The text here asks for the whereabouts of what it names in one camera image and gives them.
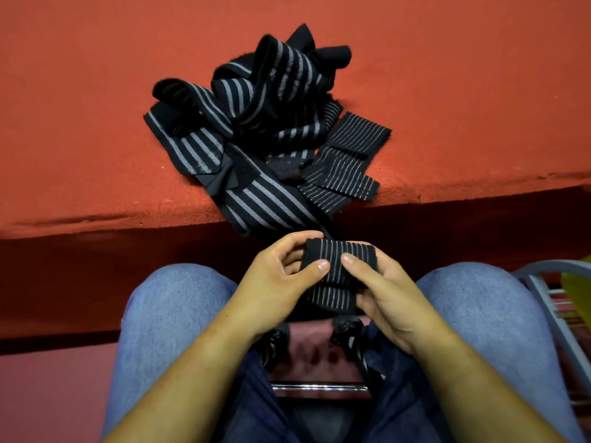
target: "blue jeans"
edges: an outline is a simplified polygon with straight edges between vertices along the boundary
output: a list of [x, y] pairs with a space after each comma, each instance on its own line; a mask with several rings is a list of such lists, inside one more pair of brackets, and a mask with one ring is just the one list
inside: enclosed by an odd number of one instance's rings
[[[570, 406], [549, 328], [521, 283], [499, 268], [460, 263], [435, 270], [417, 284], [452, 328], [565, 439], [585, 441]], [[159, 269], [137, 287], [123, 315], [104, 433], [201, 333], [235, 289], [235, 283], [214, 270], [191, 264]], [[373, 324], [366, 332], [371, 343], [368, 362], [386, 375], [386, 381], [365, 440], [453, 441], [416, 361]], [[252, 350], [238, 370], [217, 433], [224, 442], [297, 441], [260, 357]]]

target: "right hand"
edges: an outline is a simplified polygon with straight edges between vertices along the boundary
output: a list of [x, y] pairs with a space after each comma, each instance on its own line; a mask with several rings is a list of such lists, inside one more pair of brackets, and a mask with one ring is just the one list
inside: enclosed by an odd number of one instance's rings
[[344, 268], [368, 287], [357, 295], [357, 306], [397, 347], [416, 357], [423, 344], [451, 328], [402, 266], [380, 249], [375, 252], [377, 272], [350, 253], [341, 255]]

